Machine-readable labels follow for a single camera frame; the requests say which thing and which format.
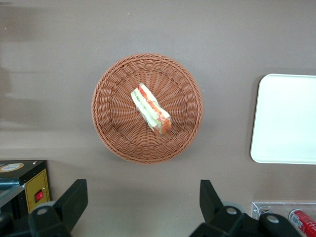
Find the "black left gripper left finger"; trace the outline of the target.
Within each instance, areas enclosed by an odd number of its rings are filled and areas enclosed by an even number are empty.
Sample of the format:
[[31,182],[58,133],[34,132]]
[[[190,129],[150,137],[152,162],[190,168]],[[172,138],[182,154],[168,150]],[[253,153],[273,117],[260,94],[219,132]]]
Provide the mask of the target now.
[[77,179],[53,204],[32,211],[28,217],[31,236],[70,237],[87,204],[87,181]]

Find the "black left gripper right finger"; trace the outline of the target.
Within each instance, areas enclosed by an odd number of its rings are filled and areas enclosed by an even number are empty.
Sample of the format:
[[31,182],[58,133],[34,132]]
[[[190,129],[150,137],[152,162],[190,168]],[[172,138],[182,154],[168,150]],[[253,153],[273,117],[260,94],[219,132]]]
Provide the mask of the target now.
[[300,233],[283,216],[263,214],[258,220],[237,207],[223,205],[209,180],[200,181],[199,205],[204,217],[192,237],[299,237]]

